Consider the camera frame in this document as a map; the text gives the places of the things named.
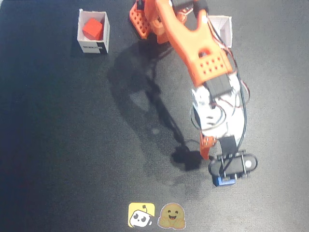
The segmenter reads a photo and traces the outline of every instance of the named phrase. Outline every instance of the blue part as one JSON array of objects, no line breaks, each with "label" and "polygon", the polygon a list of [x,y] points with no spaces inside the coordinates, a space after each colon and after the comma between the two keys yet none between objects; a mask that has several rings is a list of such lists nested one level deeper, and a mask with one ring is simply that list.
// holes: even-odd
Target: blue part
[{"label": "blue part", "polygon": [[230,186],[236,183],[236,179],[229,179],[229,180],[223,180],[222,177],[217,177],[216,180],[216,186]]}]

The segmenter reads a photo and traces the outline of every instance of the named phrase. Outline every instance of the hole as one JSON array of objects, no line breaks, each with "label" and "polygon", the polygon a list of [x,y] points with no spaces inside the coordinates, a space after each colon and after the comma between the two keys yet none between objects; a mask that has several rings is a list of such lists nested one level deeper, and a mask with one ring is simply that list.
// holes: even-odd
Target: hole
[{"label": "hole", "polygon": [[204,56],[206,56],[206,53],[205,52],[200,52],[199,54],[198,54],[198,57],[204,57]]}]

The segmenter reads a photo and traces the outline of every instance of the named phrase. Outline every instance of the white box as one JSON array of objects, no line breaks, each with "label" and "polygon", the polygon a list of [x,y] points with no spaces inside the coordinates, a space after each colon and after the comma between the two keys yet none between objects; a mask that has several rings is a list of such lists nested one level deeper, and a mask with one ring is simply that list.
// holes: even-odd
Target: white box
[{"label": "white box", "polygon": [[224,15],[209,15],[208,17],[225,45],[231,48],[233,40],[232,17]]},{"label": "white box", "polygon": [[[90,40],[84,36],[83,27],[89,19],[94,18],[103,24],[103,39]],[[110,43],[110,23],[106,12],[84,11],[79,10],[77,41],[84,53],[101,53],[107,54]]]}]

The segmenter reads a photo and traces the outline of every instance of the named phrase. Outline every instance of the orange bracket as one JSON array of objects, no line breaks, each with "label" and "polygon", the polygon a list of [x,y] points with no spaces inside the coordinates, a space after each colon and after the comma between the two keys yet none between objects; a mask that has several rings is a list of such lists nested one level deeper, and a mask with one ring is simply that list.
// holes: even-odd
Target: orange bracket
[{"label": "orange bracket", "polygon": [[197,29],[190,31],[177,19],[169,0],[156,0],[155,5],[169,42],[186,64],[195,87],[233,71],[225,52],[213,40],[205,10],[198,13]]},{"label": "orange bracket", "polygon": [[149,21],[145,17],[145,13],[137,11],[137,3],[131,8],[129,17],[140,37],[147,39],[152,30]]},{"label": "orange bracket", "polygon": [[203,134],[200,134],[200,141],[199,141],[199,151],[201,157],[205,160],[209,160],[209,150],[217,143],[217,139],[214,137],[205,137]]},{"label": "orange bracket", "polygon": [[[144,0],[144,10],[137,10],[135,3],[130,11],[130,20],[142,39],[147,39],[149,34],[153,32],[157,35],[158,44],[163,44],[169,41],[159,15],[155,10],[156,0]],[[181,24],[185,24],[187,16],[178,13],[177,20]]]}]

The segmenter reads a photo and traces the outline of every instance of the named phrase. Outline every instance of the perforated orange bracket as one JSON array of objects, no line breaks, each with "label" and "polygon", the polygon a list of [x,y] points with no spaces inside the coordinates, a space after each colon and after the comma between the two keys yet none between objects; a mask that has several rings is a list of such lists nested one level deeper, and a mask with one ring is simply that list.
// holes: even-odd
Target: perforated orange bracket
[{"label": "perforated orange bracket", "polygon": [[233,71],[225,52],[213,40],[205,10],[198,13],[197,29],[190,31],[175,16],[169,0],[155,1],[169,42],[186,64],[195,87]]},{"label": "perforated orange bracket", "polygon": [[201,157],[205,160],[209,160],[209,150],[217,143],[217,139],[214,137],[205,137],[203,134],[200,134],[200,141],[199,141],[199,151]]},{"label": "perforated orange bracket", "polygon": [[144,12],[137,11],[136,3],[131,8],[129,17],[140,37],[142,39],[147,39],[152,30]]}]

